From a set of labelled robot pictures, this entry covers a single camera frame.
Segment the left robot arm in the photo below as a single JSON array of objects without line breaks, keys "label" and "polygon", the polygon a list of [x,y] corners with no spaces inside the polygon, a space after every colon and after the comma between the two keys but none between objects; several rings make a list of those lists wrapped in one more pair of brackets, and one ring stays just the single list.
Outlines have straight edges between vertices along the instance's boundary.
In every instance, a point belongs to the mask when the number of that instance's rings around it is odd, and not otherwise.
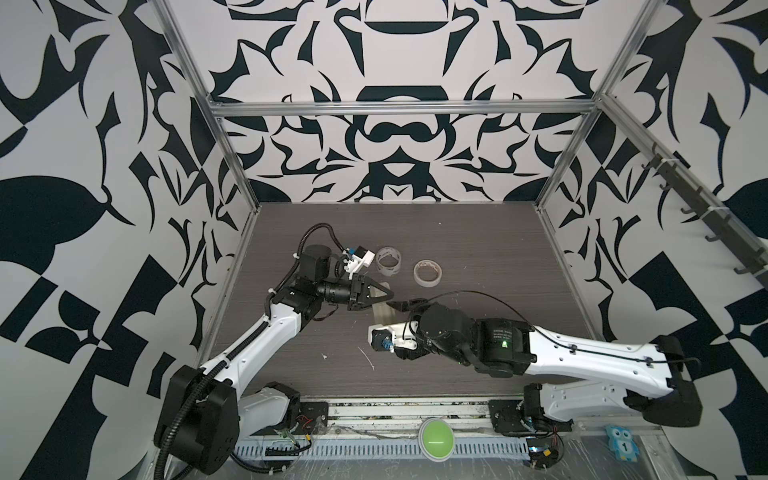
[{"label": "left robot arm", "polygon": [[245,435],[290,427],[298,414],[297,392],[278,383],[251,396],[245,389],[324,305],[359,311],[392,299],[391,290],[363,272],[375,257],[357,247],[343,250],[334,260],[327,246],[301,247],[287,276],[268,293],[264,314],[238,340],[199,367],[177,370],[154,433],[154,478],[165,478],[170,458],[212,474]]}]

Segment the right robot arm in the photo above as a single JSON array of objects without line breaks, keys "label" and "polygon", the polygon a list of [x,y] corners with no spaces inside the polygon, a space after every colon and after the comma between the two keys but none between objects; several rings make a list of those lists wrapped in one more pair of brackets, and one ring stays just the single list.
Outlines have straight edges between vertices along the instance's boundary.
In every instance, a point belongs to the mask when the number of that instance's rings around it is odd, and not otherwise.
[{"label": "right robot arm", "polygon": [[475,319],[426,299],[396,302],[403,323],[376,325],[368,342],[403,360],[434,354],[493,378],[563,376],[564,385],[531,384],[520,408],[531,422],[636,411],[649,423],[699,425],[703,406],[685,371],[690,357],[674,336],[646,344],[607,343],[543,329],[525,320]]}]

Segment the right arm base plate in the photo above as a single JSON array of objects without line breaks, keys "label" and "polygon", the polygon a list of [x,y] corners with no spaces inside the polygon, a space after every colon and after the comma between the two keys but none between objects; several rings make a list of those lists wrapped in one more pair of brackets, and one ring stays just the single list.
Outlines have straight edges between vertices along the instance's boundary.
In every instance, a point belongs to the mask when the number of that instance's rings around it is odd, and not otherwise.
[{"label": "right arm base plate", "polygon": [[553,420],[545,415],[538,400],[500,400],[488,402],[493,430],[504,436],[546,436],[553,431],[571,432],[573,421]]}]

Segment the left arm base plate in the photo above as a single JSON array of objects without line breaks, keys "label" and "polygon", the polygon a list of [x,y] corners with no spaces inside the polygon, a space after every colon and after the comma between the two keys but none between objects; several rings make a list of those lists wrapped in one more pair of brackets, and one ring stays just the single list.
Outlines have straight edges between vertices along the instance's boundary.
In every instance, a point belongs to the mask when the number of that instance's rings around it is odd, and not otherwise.
[{"label": "left arm base plate", "polygon": [[265,427],[260,434],[278,434],[288,431],[292,434],[312,434],[327,425],[329,403],[326,401],[304,401],[288,407],[283,419],[276,425]]}]

